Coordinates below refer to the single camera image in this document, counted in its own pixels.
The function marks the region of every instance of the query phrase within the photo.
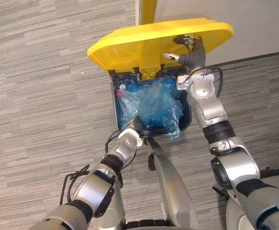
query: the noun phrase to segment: black cable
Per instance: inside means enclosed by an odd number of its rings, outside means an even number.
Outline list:
[[[222,92],[222,87],[223,87],[223,72],[220,67],[215,67],[214,69],[219,71],[219,87],[218,87],[218,92],[217,92],[217,97],[219,97]]]
[[[63,183],[63,188],[62,188],[62,192],[61,192],[61,198],[60,198],[60,201],[59,201],[59,205],[62,205],[63,204],[63,198],[64,198],[64,193],[65,193],[65,187],[66,187],[66,183],[67,183],[67,180],[68,180],[68,177],[69,177],[69,180],[71,180],[71,183],[69,185],[69,188],[68,188],[68,192],[67,192],[67,200],[68,202],[70,203],[72,200],[71,200],[71,197],[70,197],[70,192],[71,192],[71,188],[74,184],[74,182],[80,177],[80,176],[84,176],[84,175],[88,175],[89,171],[87,171],[87,169],[89,168],[89,164],[86,165],[85,167],[83,167],[80,171],[76,171],[74,173],[70,173],[68,175],[65,176],[65,179],[64,179],[64,183]]]
[[[120,130],[116,130],[115,132],[113,132],[110,137],[107,139],[107,142],[105,143],[105,154],[106,155],[109,151],[109,143],[114,140],[116,137],[119,136],[119,134],[121,133]]]

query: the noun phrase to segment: silver metal panel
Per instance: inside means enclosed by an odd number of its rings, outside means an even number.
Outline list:
[[[115,193],[112,201],[102,217],[96,219],[98,230],[122,230],[124,227],[124,209],[119,181],[113,186]]]
[[[154,154],[154,163],[168,219],[175,226],[198,229],[195,207],[175,167],[164,154]]]

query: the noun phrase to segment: trash bin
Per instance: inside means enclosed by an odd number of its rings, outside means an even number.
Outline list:
[[[218,23],[206,18],[176,20],[161,23],[127,27],[113,31],[101,38],[87,50],[88,57],[104,69],[110,76],[113,106],[117,128],[119,112],[115,99],[115,82],[133,80],[137,85],[150,84],[165,75],[177,77],[189,73],[189,67],[163,57],[166,52],[186,54],[184,45],[173,42],[178,35],[198,35],[208,53],[233,36],[233,29],[227,23]],[[191,110],[186,100],[187,92],[179,98],[184,116],[179,120],[179,128],[185,130],[191,123]],[[165,134],[164,128],[150,128],[140,133],[141,137]]]

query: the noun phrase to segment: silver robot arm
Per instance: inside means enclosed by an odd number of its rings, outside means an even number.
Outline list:
[[[142,145],[139,134],[129,128],[118,136],[116,145],[86,176],[72,202],[60,205],[30,230],[86,230],[92,217],[101,217],[115,192],[113,185],[120,170]]]
[[[205,53],[195,49],[189,55],[192,57],[181,59],[181,55],[166,53],[164,57],[183,65],[186,59],[195,63],[187,63],[190,75],[178,76],[177,88],[187,90],[187,100],[208,140],[211,154],[215,155],[211,166],[217,183],[238,199],[255,229],[279,229],[279,189],[260,180],[254,159],[242,139],[235,135],[216,96],[214,75],[204,69],[205,58],[200,56]]]

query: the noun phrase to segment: white wall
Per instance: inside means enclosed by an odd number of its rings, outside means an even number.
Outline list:
[[[205,17],[235,36],[207,55],[207,65],[279,52],[279,0],[158,0],[155,22]]]

